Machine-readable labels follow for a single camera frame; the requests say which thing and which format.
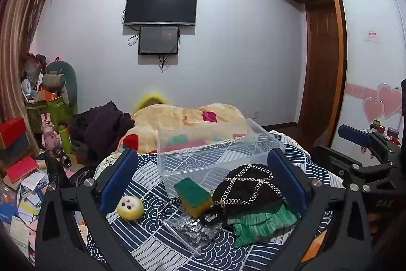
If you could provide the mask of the yellow plush ball toy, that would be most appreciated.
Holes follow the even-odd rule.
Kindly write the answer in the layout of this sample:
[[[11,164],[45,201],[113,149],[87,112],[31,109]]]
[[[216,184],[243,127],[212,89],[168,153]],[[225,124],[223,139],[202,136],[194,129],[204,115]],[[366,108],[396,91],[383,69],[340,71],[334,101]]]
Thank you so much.
[[[116,208],[118,215],[126,221],[137,221],[144,213],[144,206],[140,199],[134,196],[123,196]]]

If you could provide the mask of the black bag with chain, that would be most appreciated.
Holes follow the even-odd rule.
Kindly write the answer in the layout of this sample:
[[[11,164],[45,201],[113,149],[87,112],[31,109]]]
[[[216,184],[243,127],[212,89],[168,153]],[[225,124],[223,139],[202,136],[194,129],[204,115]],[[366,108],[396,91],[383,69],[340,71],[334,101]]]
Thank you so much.
[[[211,207],[199,220],[204,225],[214,225],[243,212],[281,206],[284,196],[273,180],[273,173],[263,164],[235,168],[214,190]]]

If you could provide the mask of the green knitted cloth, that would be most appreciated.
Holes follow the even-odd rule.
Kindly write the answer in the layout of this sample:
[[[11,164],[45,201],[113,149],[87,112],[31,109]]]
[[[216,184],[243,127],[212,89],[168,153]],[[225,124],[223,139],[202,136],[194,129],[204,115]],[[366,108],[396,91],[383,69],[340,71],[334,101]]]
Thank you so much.
[[[282,204],[231,216],[227,224],[233,229],[234,247],[241,248],[270,239],[277,230],[295,225],[300,218],[300,214],[291,212]]]

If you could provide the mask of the clear plastic storage bin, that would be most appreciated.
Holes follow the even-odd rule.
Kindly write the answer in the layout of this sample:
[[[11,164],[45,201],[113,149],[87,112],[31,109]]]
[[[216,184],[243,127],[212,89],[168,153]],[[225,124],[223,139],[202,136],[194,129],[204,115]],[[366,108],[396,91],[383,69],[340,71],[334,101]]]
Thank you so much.
[[[174,186],[184,178],[214,192],[239,166],[266,165],[273,149],[285,146],[251,119],[165,129],[158,133],[158,174],[170,198],[178,196]]]

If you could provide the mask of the green yellow sponge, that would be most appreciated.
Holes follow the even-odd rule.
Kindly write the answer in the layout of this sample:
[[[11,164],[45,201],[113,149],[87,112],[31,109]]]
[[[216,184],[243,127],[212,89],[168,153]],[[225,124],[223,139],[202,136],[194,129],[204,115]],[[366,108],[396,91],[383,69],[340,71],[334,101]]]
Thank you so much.
[[[212,204],[211,194],[191,178],[176,183],[174,189],[187,213],[195,219],[203,215]]]

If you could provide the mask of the grey cloth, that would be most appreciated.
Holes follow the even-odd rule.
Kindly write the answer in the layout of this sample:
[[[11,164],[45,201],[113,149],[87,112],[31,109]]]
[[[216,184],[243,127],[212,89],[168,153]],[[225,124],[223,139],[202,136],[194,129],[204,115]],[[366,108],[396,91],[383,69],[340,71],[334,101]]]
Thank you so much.
[[[165,219],[162,225],[193,255],[200,255],[219,234],[223,228],[221,221],[211,221],[203,224],[200,219],[194,219],[189,214],[178,218]]]

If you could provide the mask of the dark purple clothes pile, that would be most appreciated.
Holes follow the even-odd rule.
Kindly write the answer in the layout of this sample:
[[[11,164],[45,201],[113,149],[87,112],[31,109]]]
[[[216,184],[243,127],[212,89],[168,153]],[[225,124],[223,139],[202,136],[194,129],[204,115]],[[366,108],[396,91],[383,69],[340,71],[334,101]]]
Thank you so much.
[[[98,164],[113,153],[121,138],[135,125],[129,113],[121,112],[110,101],[73,115],[69,125],[70,138],[80,159]]]

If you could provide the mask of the beige fleece blanket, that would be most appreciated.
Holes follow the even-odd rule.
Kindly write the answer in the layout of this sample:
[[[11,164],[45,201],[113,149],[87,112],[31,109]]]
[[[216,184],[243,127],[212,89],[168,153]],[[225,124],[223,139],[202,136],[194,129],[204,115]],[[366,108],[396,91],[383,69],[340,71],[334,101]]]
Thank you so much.
[[[135,125],[121,138],[118,150],[132,148],[139,154],[157,151],[158,132],[161,130],[245,120],[236,107],[222,103],[213,103],[197,109],[156,104],[138,110],[131,118]]]

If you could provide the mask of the green bottle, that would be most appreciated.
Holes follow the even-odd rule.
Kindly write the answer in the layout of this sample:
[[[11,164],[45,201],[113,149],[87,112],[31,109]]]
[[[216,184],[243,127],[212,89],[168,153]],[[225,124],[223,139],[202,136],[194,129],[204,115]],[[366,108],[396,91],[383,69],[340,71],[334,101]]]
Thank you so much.
[[[70,135],[67,127],[65,125],[59,125],[59,136],[61,138],[61,145],[63,148],[63,152],[65,154],[72,153],[72,143],[70,140]]]

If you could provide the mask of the pink rabbit doll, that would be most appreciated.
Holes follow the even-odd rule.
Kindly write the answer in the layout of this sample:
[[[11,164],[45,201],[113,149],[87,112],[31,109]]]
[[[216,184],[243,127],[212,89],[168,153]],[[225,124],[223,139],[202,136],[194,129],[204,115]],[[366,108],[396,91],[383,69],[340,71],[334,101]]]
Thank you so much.
[[[49,151],[53,152],[55,148],[61,148],[59,134],[55,131],[52,123],[51,114],[41,114],[42,145]]]

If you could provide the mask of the green storage box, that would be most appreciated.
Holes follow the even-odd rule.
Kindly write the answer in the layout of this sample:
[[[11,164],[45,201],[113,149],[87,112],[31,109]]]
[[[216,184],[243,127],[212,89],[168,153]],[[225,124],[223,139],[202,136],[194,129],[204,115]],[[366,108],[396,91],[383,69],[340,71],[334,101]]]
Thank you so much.
[[[67,124],[72,117],[72,109],[65,103],[62,96],[50,101],[31,103],[26,106],[30,127],[34,133],[42,133],[41,114],[49,113],[54,127]]]

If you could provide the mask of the white sliding wardrobe door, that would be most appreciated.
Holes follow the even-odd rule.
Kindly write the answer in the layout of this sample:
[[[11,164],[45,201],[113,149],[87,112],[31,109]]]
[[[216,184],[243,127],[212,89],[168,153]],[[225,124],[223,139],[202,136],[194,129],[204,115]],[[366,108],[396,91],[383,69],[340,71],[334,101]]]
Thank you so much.
[[[346,31],[345,90],[338,124],[378,120],[403,132],[405,0],[341,0]]]

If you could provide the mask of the striped brown curtain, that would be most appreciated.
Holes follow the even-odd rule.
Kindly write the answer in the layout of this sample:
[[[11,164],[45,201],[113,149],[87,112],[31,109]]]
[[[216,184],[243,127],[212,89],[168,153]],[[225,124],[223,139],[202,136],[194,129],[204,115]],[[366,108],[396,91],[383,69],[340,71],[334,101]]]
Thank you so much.
[[[23,59],[28,55],[45,0],[1,0],[1,122],[21,117],[33,152],[39,146],[30,128],[21,92]]]

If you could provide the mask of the small black wall monitor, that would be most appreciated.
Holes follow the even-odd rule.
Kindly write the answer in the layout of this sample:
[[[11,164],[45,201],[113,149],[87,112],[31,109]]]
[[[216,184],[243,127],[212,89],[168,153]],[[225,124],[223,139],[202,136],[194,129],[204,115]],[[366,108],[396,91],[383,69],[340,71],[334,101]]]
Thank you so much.
[[[179,28],[175,26],[142,26],[138,39],[138,54],[177,54],[179,38]]]

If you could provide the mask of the large black wall television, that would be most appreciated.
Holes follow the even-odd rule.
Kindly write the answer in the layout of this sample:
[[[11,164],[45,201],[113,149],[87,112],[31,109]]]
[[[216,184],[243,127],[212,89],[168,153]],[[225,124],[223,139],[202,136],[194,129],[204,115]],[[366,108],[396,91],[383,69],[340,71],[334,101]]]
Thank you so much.
[[[194,25],[197,0],[127,0],[126,25]]]

